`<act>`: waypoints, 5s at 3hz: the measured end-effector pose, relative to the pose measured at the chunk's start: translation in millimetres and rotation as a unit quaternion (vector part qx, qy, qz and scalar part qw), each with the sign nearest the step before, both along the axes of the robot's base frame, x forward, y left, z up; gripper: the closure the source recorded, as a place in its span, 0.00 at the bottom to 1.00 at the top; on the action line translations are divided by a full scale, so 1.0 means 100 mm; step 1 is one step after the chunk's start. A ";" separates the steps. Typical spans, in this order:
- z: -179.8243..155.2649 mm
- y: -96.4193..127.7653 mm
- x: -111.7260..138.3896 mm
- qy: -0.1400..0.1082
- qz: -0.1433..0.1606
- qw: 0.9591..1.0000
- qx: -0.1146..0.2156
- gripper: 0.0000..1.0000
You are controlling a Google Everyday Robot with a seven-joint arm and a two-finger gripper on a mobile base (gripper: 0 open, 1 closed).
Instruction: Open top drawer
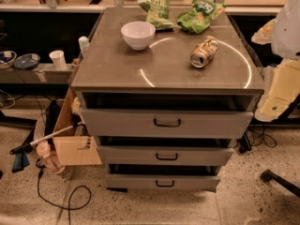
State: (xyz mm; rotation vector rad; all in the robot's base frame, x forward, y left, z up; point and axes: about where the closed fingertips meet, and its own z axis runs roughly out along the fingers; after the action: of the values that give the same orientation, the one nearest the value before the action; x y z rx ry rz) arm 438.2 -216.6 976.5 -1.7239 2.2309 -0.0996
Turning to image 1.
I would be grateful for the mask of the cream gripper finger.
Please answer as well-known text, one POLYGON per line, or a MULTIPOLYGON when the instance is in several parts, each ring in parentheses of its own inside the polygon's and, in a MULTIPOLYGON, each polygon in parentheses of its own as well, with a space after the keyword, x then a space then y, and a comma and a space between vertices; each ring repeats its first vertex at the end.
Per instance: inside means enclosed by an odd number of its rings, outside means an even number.
POLYGON ((278 119, 300 94, 300 62, 284 59, 263 71, 264 93, 254 117, 262 122, 278 119))

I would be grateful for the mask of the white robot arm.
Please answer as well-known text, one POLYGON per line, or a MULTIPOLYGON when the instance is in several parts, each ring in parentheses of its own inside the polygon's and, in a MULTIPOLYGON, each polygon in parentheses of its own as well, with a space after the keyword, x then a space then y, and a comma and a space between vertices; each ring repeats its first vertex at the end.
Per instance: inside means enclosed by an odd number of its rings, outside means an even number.
POLYGON ((251 38, 257 44, 271 44, 273 54, 282 58, 265 74, 264 94, 255 112, 263 122, 278 119, 300 95, 300 0, 289 0, 276 18, 251 38))

